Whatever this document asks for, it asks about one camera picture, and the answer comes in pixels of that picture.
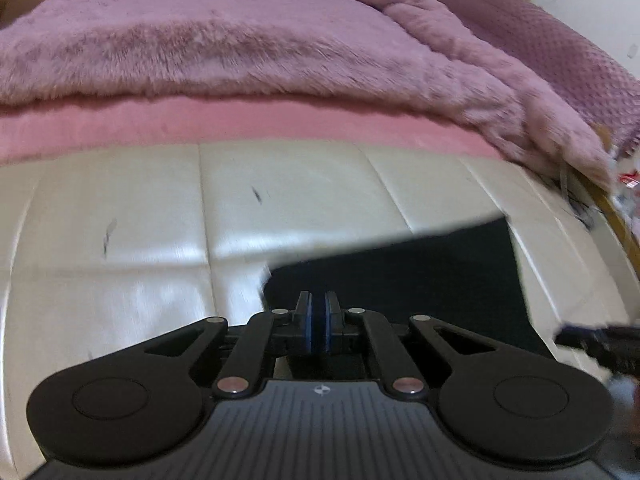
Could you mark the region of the pink bed sheet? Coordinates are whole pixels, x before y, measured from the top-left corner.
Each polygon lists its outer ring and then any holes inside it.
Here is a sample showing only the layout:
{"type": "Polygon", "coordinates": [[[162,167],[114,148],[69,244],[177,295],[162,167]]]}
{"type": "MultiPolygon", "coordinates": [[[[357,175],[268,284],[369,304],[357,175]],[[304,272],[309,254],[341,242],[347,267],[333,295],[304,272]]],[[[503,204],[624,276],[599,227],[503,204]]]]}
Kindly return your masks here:
{"type": "Polygon", "coordinates": [[[68,98],[2,107],[5,164],[110,146],[330,140],[499,159],[475,129],[397,108],[312,96],[68,98]]]}

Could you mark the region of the purple dotted pillow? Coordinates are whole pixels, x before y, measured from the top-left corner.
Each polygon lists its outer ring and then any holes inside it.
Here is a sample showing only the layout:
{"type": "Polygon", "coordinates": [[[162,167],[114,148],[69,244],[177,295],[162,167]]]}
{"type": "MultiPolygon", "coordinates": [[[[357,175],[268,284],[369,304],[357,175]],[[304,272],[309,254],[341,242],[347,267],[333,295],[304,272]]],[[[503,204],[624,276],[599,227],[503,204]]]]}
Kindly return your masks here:
{"type": "Polygon", "coordinates": [[[639,146],[639,81],[602,49],[527,0],[438,0],[478,38],[518,58],[617,151],[639,146]]]}

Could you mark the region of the black pants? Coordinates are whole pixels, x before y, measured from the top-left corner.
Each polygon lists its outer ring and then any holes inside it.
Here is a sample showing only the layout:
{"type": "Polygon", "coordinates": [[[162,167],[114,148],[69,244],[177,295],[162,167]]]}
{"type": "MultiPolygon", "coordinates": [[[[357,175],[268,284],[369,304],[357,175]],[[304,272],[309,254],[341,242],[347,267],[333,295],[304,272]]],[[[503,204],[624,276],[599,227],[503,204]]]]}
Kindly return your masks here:
{"type": "Polygon", "coordinates": [[[262,296],[292,308],[301,292],[333,292],[344,308],[397,324],[426,314],[504,344],[550,356],[529,321],[508,220],[343,252],[273,268],[262,296]]]}

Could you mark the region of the fluffy mauve blanket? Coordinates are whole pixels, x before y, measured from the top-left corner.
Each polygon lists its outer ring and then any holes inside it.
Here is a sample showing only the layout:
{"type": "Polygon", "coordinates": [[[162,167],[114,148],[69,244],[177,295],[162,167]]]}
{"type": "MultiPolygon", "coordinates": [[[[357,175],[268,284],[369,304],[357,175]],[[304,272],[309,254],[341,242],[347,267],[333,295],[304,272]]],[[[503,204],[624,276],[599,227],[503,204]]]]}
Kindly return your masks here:
{"type": "Polygon", "coordinates": [[[508,159],[610,188],[612,158],[541,76],[438,0],[46,0],[1,33],[1,102],[308,94],[475,128],[508,159]]]}

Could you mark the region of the cluttered bedside items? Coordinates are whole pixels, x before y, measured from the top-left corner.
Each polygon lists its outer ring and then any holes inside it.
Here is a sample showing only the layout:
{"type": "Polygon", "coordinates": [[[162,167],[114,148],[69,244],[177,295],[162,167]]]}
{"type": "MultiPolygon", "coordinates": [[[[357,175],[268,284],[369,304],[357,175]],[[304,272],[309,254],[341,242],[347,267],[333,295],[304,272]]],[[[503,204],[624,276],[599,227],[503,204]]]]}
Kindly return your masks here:
{"type": "Polygon", "coordinates": [[[613,142],[612,131],[605,125],[592,124],[603,147],[615,156],[615,186],[611,194],[594,196],[623,247],[632,270],[639,275],[639,143],[620,151],[613,142]]]}

